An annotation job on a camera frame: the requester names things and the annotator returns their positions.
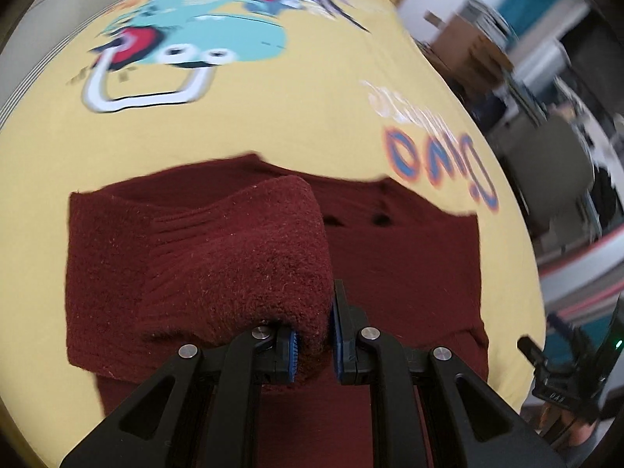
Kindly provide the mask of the dark red knit sweater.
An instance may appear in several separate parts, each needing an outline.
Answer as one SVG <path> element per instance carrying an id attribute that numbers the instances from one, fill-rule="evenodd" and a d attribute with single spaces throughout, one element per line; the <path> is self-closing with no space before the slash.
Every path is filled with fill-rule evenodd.
<path id="1" fill-rule="evenodd" d="M 253 154 L 71 195 L 68 358 L 111 412 L 182 344 L 288 323 L 298 376 L 263 392 L 259 465 L 368 467 L 368 392 L 331 367 L 335 280 L 404 346 L 448 347 L 488 374 L 475 216 L 391 179 L 330 179 Z"/>

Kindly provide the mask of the grey green chair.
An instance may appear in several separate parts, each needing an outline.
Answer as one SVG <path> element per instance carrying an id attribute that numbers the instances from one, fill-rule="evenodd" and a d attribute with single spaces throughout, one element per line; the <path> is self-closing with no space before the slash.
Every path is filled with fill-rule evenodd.
<path id="1" fill-rule="evenodd" d="M 562 115 L 533 122 L 516 115 L 486 137 L 509 181 L 530 238 L 563 228 L 575 238 L 600 234 L 590 189 L 594 165 L 581 134 Z"/>

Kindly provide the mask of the brown cardboard box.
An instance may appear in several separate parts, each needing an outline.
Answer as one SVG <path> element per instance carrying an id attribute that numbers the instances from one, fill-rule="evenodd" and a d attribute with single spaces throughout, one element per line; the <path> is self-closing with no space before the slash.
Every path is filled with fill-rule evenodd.
<path id="1" fill-rule="evenodd" d="M 513 72 L 507 54 L 459 15 L 425 46 L 423 54 L 447 82 L 461 86 L 469 100 L 488 95 Z"/>

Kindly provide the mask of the yellow dinosaur bed cover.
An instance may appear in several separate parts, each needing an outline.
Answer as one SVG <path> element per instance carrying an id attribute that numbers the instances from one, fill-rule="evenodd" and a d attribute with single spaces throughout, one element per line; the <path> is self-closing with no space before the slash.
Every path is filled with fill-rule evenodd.
<path id="1" fill-rule="evenodd" d="M 184 341 L 240 316 L 234 236 L 151 256 L 147 231 L 291 175 L 371 322 L 446 346 L 513 408 L 545 337 L 525 222 L 392 0 L 124 0 L 1 113 L 1 399 L 58 466 Z"/>

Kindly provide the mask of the white wardrobe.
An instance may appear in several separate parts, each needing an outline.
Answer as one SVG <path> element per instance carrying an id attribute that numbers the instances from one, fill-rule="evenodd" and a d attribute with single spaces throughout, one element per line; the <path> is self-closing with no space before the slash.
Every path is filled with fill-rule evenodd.
<path id="1" fill-rule="evenodd" d="M 6 121 L 58 52 L 122 0 L 34 0 L 1 51 L 1 119 Z"/>

